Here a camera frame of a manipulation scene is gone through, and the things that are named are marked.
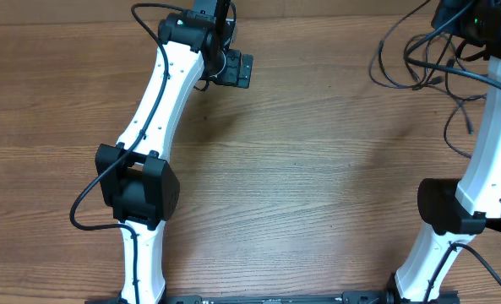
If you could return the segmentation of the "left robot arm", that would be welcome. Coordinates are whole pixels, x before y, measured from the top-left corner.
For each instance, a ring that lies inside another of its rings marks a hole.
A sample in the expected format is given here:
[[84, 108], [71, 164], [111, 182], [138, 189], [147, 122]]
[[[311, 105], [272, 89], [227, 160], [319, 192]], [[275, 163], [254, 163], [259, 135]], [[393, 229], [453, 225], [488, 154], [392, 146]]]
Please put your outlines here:
[[163, 232], [180, 182], [169, 165], [172, 142], [188, 97], [199, 81], [246, 89], [253, 57], [231, 48], [237, 27], [233, 2], [197, 1], [170, 13], [149, 33], [155, 66], [139, 106], [115, 145], [95, 154], [105, 204], [122, 232], [124, 283], [114, 303], [162, 303]]

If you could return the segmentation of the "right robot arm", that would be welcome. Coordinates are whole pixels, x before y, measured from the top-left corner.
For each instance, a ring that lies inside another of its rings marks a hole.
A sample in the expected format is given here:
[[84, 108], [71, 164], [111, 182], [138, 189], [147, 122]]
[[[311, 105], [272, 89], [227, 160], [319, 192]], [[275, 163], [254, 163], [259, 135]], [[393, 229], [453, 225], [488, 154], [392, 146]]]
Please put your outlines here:
[[447, 33], [463, 44], [481, 47], [470, 59], [486, 60], [487, 74], [415, 60], [414, 46], [405, 50], [405, 60], [487, 84], [486, 105], [465, 175], [420, 183], [417, 205], [422, 228], [407, 260], [389, 281], [385, 303], [458, 302], [456, 293], [439, 291], [449, 268], [485, 229], [501, 232], [501, 1], [442, 1], [432, 27], [427, 41]]

